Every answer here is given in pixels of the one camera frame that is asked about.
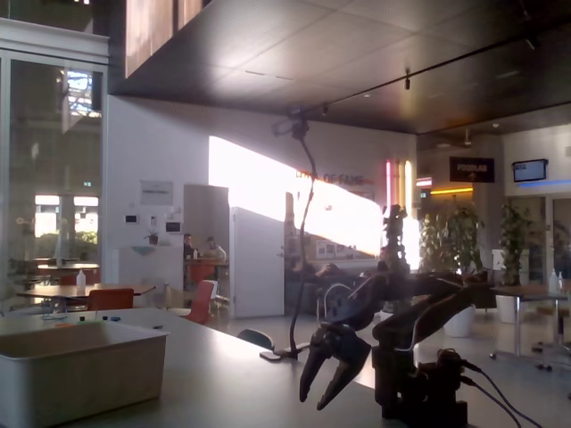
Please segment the seated person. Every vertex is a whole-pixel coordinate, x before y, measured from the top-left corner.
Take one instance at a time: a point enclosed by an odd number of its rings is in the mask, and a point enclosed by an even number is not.
[[[214,241],[212,236],[209,236],[206,240],[206,250],[203,252],[203,257],[205,259],[220,261],[226,261],[228,259],[226,252]]]
[[[191,234],[185,234],[183,257],[185,260],[194,258],[193,236]]]

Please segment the dark ceiling panel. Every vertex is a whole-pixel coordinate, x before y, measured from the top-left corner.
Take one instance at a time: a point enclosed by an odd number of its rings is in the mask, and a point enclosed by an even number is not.
[[[332,13],[241,68],[272,76],[312,79],[411,34],[367,18]]]
[[[425,134],[571,102],[570,46],[568,0],[215,0],[117,93]]]
[[[356,0],[346,12],[410,31],[422,31],[470,10],[486,0]]]
[[[416,35],[331,70],[319,76],[319,80],[334,86],[366,89],[403,76],[407,67],[422,70],[469,51],[467,46]]]

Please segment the track light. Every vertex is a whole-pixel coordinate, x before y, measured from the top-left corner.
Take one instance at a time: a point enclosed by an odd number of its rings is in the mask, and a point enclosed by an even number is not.
[[[404,88],[409,91],[410,90],[410,79],[409,79],[409,75],[410,75],[410,68],[407,67],[405,69],[406,73],[407,73],[407,78],[404,80]]]
[[[470,141],[470,130],[466,128],[466,138],[464,138],[464,145],[466,147],[472,146],[472,141]]]

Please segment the wooden table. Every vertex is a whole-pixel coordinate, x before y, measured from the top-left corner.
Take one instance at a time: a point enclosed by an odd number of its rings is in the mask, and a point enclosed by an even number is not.
[[[568,299],[568,293],[571,292],[571,281],[564,280],[563,292],[549,292],[546,285],[519,285],[519,286],[502,286],[494,287],[492,290],[500,296],[509,296],[514,298],[514,352],[505,352],[495,350],[490,354],[491,358],[496,358],[498,355],[513,355],[521,358],[521,303],[523,301],[540,301],[552,300],[555,302],[555,309],[553,314],[554,322],[554,343],[559,345],[559,302]]]
[[[75,324],[80,316],[92,321],[95,312],[68,314],[65,322]],[[317,403],[334,374],[326,367],[312,384],[307,401],[301,403],[302,363],[292,359],[270,363],[260,358],[262,348],[164,310],[109,310],[96,316],[98,320],[120,317],[125,325],[161,326],[169,332],[161,397],[66,424],[68,428],[394,426],[382,421],[374,391],[353,382],[319,412]],[[54,328],[61,322],[41,316],[0,318],[0,334]]]
[[[95,284],[86,285],[85,290],[80,291],[75,285],[37,285],[31,290],[18,292],[21,297],[34,297],[43,299],[64,298],[83,299],[89,296],[92,290],[114,290],[118,288],[132,288],[136,296],[141,296],[152,290],[154,285],[149,284]]]

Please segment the wall sign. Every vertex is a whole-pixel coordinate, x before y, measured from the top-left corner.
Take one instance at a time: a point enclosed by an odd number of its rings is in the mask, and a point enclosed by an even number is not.
[[[495,167],[493,158],[450,157],[450,181],[493,183]]]
[[[172,205],[172,181],[141,180],[141,205]]]

